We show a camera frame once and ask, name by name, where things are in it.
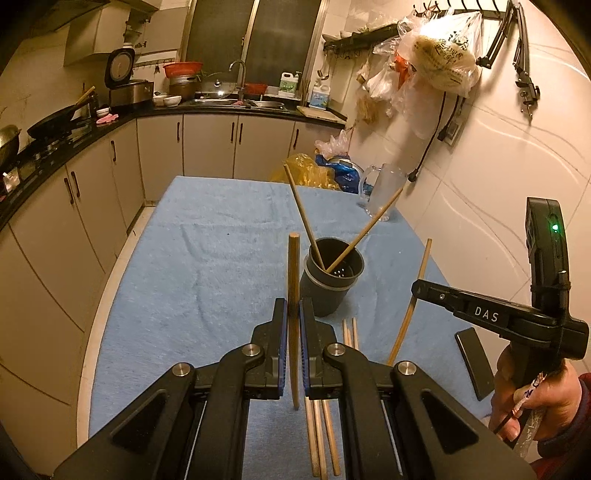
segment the cutting board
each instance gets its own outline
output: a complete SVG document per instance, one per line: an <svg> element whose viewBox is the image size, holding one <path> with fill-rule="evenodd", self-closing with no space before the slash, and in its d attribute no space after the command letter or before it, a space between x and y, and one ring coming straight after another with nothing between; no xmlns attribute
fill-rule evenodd
<svg viewBox="0 0 591 480"><path fill-rule="evenodd" d="M346 122L342 118L337 117L334 113L327 110L320 110L319 108L311 108L309 106L298 106L297 108L302 115L308 118L318 118L320 120L328 120L329 122L335 122L344 125Z"/></svg>

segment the cabinet handle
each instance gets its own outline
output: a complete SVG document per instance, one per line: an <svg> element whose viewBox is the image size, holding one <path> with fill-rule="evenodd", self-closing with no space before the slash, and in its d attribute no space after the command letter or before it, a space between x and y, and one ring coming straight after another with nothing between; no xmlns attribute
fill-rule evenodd
<svg viewBox="0 0 591 480"><path fill-rule="evenodd" d="M76 196L80 198L80 187L78 186L78 179L76 178L76 173L72 170L72 178L74 179L74 184L76 185Z"/></svg>
<svg viewBox="0 0 591 480"><path fill-rule="evenodd" d="M66 188L68 189L68 193L70 194L70 205L74 205L74 195L72 194L72 187L70 187L70 182L67 178L64 178L64 183L66 184Z"/></svg>

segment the black phone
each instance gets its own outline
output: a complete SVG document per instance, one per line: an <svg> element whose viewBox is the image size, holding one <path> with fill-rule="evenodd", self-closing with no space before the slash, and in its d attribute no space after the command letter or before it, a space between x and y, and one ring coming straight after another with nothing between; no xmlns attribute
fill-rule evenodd
<svg viewBox="0 0 591 480"><path fill-rule="evenodd" d="M476 398L483 400L495 389L495 379L478 334L474 327L470 327L457 332L455 337L470 374Z"/></svg>

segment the blue tablecloth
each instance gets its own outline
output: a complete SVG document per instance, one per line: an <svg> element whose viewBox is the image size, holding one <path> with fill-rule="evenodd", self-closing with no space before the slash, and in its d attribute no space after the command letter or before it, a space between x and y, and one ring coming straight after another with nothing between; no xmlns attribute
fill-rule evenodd
<svg viewBox="0 0 591 480"><path fill-rule="evenodd" d="M351 240L369 220L355 195L299 190L317 238ZM96 368L90 434L176 362L196 367L217 362L249 342L254 326L271 319L274 299L286 295L291 231L301 232L303 262L309 243L288 185L173 181L139 239L111 308ZM342 340L342 319L357 317L361 351L385 362L424 247L396 212L358 248L365 270L337 312L323 321ZM433 260L426 279L445 283ZM419 302L398 360L416 362L483 417L490 411L489 399L476 399L454 339L468 326L445 309ZM300 397L302 408L294 411L287 381L280 401L251 402L244 479L311 478L301 387ZM331 403L338 427L336 401ZM340 444L340 428L336 433Z"/></svg>

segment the pot lid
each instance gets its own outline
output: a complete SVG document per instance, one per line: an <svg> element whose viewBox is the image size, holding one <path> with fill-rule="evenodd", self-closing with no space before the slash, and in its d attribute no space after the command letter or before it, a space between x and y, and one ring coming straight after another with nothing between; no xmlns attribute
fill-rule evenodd
<svg viewBox="0 0 591 480"><path fill-rule="evenodd" d="M212 73L201 82L201 93L207 98L225 98L235 89L236 82L229 81L227 72Z"/></svg>
<svg viewBox="0 0 591 480"><path fill-rule="evenodd" d="M113 89L129 82L134 71L135 51L118 48L109 55L105 69L105 85Z"/></svg>

